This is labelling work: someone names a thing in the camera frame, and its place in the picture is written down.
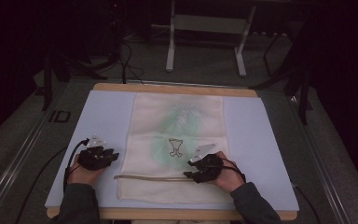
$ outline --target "forearm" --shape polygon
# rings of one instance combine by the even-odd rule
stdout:
[[[62,199],[60,213],[50,223],[99,223],[95,190],[86,184],[70,184]]]
[[[261,197],[255,184],[246,183],[230,193],[237,211],[246,220],[254,223],[281,223],[271,205]]]

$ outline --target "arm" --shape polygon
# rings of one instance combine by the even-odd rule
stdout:
[[[89,171],[77,163],[71,166],[68,186],[64,193],[60,213],[49,223],[100,223],[100,212],[95,190],[92,187],[103,170]]]
[[[223,152],[216,155],[223,159],[224,165],[238,169],[234,162],[229,161]],[[251,223],[281,223],[281,219],[271,205],[261,197],[255,184],[245,183],[240,174],[223,169],[212,182],[234,199],[234,205],[243,219]]]

